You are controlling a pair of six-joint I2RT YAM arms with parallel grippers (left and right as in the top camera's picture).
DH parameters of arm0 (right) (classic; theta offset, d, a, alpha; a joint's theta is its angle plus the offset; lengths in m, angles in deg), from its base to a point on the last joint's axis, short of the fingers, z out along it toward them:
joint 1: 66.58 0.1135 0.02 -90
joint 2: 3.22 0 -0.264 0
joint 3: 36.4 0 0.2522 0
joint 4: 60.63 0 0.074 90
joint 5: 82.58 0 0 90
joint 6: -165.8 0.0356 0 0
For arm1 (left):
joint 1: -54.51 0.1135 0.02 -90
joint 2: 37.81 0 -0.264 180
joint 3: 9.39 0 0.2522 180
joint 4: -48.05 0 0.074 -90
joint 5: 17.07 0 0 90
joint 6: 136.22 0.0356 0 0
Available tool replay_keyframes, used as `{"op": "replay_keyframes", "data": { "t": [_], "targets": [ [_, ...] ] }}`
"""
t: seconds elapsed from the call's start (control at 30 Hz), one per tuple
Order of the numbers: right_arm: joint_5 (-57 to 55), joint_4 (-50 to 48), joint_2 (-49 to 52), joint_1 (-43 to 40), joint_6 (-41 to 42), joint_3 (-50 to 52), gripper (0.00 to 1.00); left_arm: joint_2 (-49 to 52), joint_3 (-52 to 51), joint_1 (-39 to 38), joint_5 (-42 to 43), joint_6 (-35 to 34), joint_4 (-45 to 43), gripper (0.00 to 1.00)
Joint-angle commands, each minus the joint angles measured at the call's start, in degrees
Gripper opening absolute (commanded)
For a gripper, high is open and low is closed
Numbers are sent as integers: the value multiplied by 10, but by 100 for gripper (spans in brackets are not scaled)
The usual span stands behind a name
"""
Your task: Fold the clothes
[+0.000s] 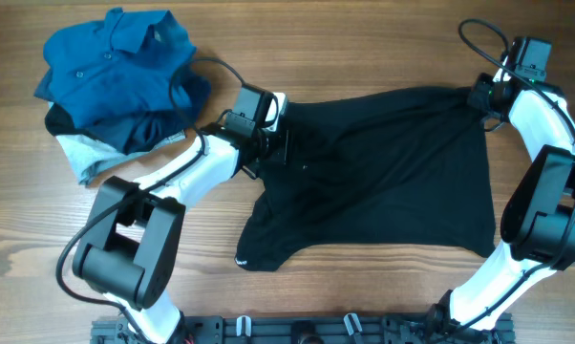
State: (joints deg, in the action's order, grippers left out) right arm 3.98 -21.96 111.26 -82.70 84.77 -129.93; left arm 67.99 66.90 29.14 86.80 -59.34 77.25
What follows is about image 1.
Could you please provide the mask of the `black polo shirt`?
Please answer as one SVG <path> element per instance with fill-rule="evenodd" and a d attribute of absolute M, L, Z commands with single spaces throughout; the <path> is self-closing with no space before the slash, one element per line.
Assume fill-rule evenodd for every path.
<path fill-rule="evenodd" d="M 291 102 L 287 160 L 260 163 L 264 192 L 236 264 L 274 271 L 317 245 L 432 245 L 490 256 L 487 146 L 468 96 L 468 88 L 428 86 Z"/>

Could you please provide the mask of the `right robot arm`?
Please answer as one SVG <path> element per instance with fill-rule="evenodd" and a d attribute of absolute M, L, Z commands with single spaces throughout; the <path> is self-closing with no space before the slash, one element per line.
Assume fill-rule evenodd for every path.
<path fill-rule="evenodd" d="M 500 221 L 501 240 L 464 284 L 430 309 L 432 343 L 491 343 L 500 318 L 526 291 L 575 263 L 575 123 L 563 92 L 546 83 L 551 44 L 518 36 L 482 74 L 469 101 L 487 118 L 511 124 L 532 160 Z"/>

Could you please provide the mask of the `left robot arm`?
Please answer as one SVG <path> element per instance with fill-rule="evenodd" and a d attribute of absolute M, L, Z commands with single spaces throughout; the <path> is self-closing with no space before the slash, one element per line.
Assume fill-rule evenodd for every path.
<path fill-rule="evenodd" d="M 193 144 L 163 168 L 134 182 L 112 177 L 99 188 L 75 237 L 72 270 L 120 316 L 94 322 L 92 342 L 193 342 L 166 291 L 186 211 L 272 155 L 287 138 L 280 125 L 287 104 L 283 93 L 245 84 L 221 121 L 201 128 Z"/>

